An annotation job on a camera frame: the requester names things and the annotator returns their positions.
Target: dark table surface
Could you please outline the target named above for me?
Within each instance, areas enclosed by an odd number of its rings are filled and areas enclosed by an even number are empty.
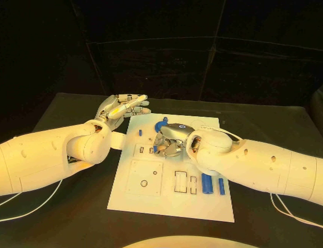
[[[58,94],[35,131],[94,118],[106,96]],[[221,128],[323,158],[323,137],[302,107],[150,99],[155,113],[218,117]],[[126,133],[129,119],[117,131]],[[47,205],[22,219],[0,223],[0,247],[122,247],[171,235],[196,235],[258,247],[323,247],[323,229],[277,212],[270,194],[230,183],[235,223],[107,210],[122,151],[62,181]],[[0,207],[0,219],[35,209],[57,184],[24,193]],[[323,207],[283,196],[293,214],[323,224]]]

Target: blue tube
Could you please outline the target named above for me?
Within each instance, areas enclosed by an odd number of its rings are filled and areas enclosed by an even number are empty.
[[[220,178],[220,194],[225,195],[224,178]]]
[[[202,192],[204,194],[214,194],[212,177],[207,174],[201,174]]]

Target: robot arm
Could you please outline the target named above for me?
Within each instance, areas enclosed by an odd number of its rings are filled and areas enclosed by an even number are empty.
[[[146,95],[110,96],[86,124],[22,135],[0,144],[0,195],[38,189],[103,162],[123,147],[124,117],[149,114]]]
[[[323,159],[248,139],[235,142],[212,127],[191,132],[184,147],[205,174],[323,205]]]

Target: dark background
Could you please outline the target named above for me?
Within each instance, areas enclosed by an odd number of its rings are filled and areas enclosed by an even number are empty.
[[[307,106],[323,1],[299,2],[0,0],[0,142],[57,92]]]

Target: circular hole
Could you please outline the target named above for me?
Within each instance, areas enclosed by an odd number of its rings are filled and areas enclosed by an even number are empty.
[[[142,187],[146,187],[149,185],[149,182],[146,180],[142,181]]]

